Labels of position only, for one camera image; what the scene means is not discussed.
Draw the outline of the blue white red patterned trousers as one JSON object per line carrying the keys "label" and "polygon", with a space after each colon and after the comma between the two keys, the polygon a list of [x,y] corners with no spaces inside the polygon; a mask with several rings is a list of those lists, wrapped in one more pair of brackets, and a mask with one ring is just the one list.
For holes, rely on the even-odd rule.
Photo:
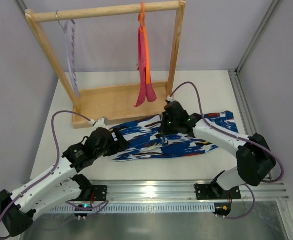
{"label": "blue white red patterned trousers", "polygon": [[171,159],[203,155],[218,148],[217,145],[203,139],[177,133],[164,135],[161,133],[163,116],[158,114],[142,120],[134,120],[117,125],[113,130],[120,130],[129,143],[128,149],[119,152],[111,159],[116,162]]}

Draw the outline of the lilac plastic hanger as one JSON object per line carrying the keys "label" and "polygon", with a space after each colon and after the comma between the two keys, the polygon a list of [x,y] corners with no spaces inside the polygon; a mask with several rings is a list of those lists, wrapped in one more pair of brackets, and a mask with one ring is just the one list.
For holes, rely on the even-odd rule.
{"label": "lilac plastic hanger", "polygon": [[80,92],[77,84],[77,75],[76,75],[76,50],[75,50],[75,33],[76,33],[76,23],[73,19],[66,20],[64,25],[60,23],[59,11],[55,11],[55,17],[58,24],[63,29],[64,33],[64,43],[65,43],[65,53],[67,59],[67,67],[70,77],[70,82],[72,88],[77,97],[80,97]]}

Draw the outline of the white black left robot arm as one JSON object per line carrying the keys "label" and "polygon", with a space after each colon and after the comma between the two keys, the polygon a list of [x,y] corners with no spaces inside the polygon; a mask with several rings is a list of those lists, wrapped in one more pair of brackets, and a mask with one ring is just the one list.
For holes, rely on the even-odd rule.
{"label": "white black left robot arm", "polygon": [[61,203],[88,198],[94,187],[81,171],[97,159],[124,152],[129,146],[119,129],[99,127],[70,146],[38,177],[16,190],[0,191],[0,224],[8,236],[21,235],[41,215]]}

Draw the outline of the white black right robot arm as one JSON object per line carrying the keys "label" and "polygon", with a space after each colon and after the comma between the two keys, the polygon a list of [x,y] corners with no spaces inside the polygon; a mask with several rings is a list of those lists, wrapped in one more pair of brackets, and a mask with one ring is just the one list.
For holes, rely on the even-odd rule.
{"label": "white black right robot arm", "polygon": [[228,197],[231,189],[238,186],[257,187],[277,165],[262,135],[242,135],[198,113],[189,115],[176,100],[164,107],[162,130],[165,134],[183,134],[206,140],[236,158],[236,167],[221,172],[210,183],[209,189],[216,199]]}

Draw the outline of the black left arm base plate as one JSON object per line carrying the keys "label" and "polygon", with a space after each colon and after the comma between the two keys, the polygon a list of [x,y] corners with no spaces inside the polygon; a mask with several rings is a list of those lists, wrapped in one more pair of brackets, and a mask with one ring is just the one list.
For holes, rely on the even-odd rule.
{"label": "black left arm base plate", "polygon": [[91,203],[107,200],[108,187],[106,185],[93,185],[88,189],[85,200]]}

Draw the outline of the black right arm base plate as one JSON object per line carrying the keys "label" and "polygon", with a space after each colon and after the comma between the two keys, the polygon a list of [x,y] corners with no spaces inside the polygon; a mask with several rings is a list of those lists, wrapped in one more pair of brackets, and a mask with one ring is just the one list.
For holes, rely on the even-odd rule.
{"label": "black right arm base plate", "polygon": [[196,183],[193,187],[197,200],[240,200],[242,198],[238,186],[230,190],[223,190],[217,183]]}

